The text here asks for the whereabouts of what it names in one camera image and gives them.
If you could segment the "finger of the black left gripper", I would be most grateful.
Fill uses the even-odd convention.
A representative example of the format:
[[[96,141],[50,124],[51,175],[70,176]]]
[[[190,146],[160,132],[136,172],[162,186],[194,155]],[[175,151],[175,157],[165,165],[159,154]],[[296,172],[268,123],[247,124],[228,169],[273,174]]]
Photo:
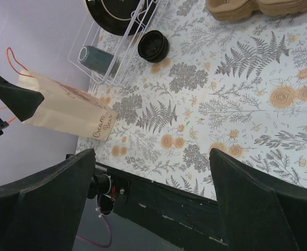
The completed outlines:
[[[0,100],[24,122],[34,115],[44,96],[40,92],[13,85],[0,76]]]

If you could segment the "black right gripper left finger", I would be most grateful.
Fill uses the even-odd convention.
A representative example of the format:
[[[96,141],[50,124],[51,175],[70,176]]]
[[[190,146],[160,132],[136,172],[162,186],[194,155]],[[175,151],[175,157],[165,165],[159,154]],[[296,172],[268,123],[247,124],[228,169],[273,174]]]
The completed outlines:
[[[94,170],[87,149],[0,186],[0,250],[72,250]]]

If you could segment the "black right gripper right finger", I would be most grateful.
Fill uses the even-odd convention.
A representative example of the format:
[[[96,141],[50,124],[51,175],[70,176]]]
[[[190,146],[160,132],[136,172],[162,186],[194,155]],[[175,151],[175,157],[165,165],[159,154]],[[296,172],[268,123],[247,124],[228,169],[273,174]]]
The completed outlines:
[[[229,250],[307,250],[307,189],[212,149],[210,168]]]

